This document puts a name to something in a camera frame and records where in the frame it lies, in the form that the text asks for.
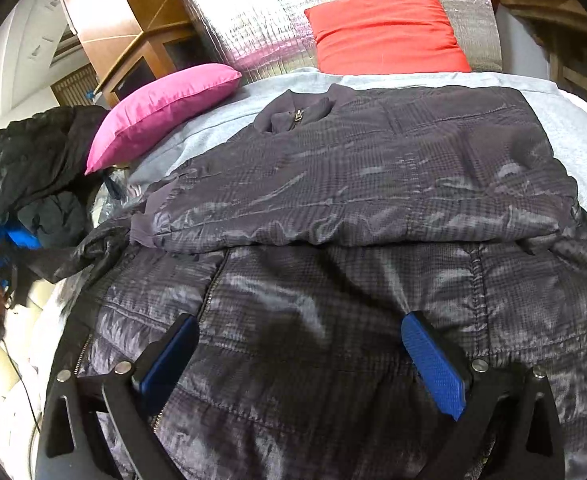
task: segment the jacket zipper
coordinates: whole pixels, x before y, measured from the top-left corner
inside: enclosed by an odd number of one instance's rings
[[[76,362],[76,367],[74,368],[74,375],[77,376],[78,372],[80,372],[80,365],[82,364],[82,360],[85,357],[85,353],[87,352],[87,348],[90,345],[91,342],[91,333],[87,336],[87,340],[85,341],[85,344],[82,346],[82,350],[80,350],[80,355],[78,355],[78,361]]]
[[[216,271],[216,275],[214,276],[214,280],[212,281],[212,284],[209,287],[209,290],[207,290],[207,294],[205,296],[205,301],[203,302],[203,307],[200,310],[200,313],[198,314],[198,322],[200,322],[200,319],[203,317],[203,314],[209,308],[209,305],[212,302],[212,296],[214,294],[214,290],[216,289],[216,286],[218,286],[218,283],[220,282],[220,279],[222,276],[222,267],[224,267],[224,264],[227,263],[228,254],[229,254],[229,251],[227,250],[224,253],[224,258],[222,259],[220,267],[218,267],[218,270]],[[165,408],[161,409],[160,413],[158,413],[158,415],[156,415],[156,417],[154,418],[154,422],[152,423],[152,428],[154,428],[154,433],[158,432],[158,428],[160,428],[160,421],[162,421],[162,417],[164,414],[165,414]]]

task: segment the black cable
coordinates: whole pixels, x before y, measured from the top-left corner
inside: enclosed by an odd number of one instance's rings
[[[34,424],[36,425],[36,429],[38,430],[38,434],[40,434],[40,426],[38,425],[38,420],[36,418],[36,413],[34,412],[34,407],[31,405],[31,399],[29,398],[29,392],[27,391],[27,386],[25,385],[25,381],[22,380],[22,375],[16,368],[16,365],[13,362],[13,359],[10,356],[10,349],[7,346],[7,342],[4,339],[1,339],[2,344],[5,345],[5,352],[7,352],[7,357],[10,359],[11,367],[14,369],[20,382],[22,383],[22,387],[25,389],[25,394],[27,395],[27,402],[29,403],[29,409],[31,410],[31,416],[34,418]]]

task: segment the pile of clothes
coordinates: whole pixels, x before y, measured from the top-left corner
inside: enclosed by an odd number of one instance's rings
[[[0,130],[0,238],[51,248],[74,246],[87,234],[86,204],[101,176],[84,171],[107,113],[56,107]]]

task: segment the screw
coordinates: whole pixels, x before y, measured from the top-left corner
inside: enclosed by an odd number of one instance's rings
[[[471,368],[473,368],[479,374],[483,374],[484,372],[489,370],[489,364],[483,359],[474,359],[471,362]]]
[[[534,366],[532,371],[536,379],[544,379],[547,376],[547,371],[541,366]]]
[[[129,361],[120,361],[114,370],[118,375],[125,375],[128,374],[132,368],[133,366]]]
[[[69,370],[60,370],[58,375],[56,375],[56,380],[58,380],[59,383],[64,383],[65,381],[68,381],[71,376],[72,373]]]

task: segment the cushion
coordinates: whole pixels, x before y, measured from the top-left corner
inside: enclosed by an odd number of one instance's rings
[[[149,83],[120,101],[100,125],[85,174],[129,162],[175,126],[234,93],[240,73],[227,65],[197,65]]]
[[[471,72],[438,0],[335,0],[304,12],[321,72]]]

